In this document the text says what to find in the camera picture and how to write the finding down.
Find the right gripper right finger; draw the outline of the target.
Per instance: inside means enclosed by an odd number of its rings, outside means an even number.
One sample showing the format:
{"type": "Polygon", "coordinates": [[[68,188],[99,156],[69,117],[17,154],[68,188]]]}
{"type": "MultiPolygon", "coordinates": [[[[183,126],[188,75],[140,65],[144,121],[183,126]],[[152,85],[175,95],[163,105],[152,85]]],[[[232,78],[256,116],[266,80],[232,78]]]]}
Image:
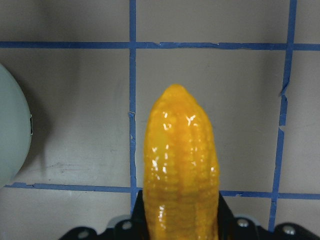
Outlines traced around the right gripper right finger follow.
{"type": "Polygon", "coordinates": [[[319,200],[318,193],[281,193],[260,191],[220,191],[218,206],[218,231],[220,240],[318,240],[320,237],[307,228],[284,222],[273,228],[264,229],[245,216],[235,216],[224,197],[268,198],[271,199],[270,220],[275,222],[276,201],[319,200]]]}

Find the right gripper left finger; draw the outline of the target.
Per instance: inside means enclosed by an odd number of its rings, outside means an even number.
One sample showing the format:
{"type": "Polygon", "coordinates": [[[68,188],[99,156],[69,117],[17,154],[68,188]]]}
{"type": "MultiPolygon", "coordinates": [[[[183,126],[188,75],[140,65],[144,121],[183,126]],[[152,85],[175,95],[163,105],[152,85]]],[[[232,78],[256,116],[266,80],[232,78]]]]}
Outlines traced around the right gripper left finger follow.
{"type": "Polygon", "coordinates": [[[86,226],[75,227],[65,233],[61,240],[149,240],[149,232],[145,216],[143,191],[139,190],[129,219],[116,223],[98,234],[96,230],[86,226]]]}

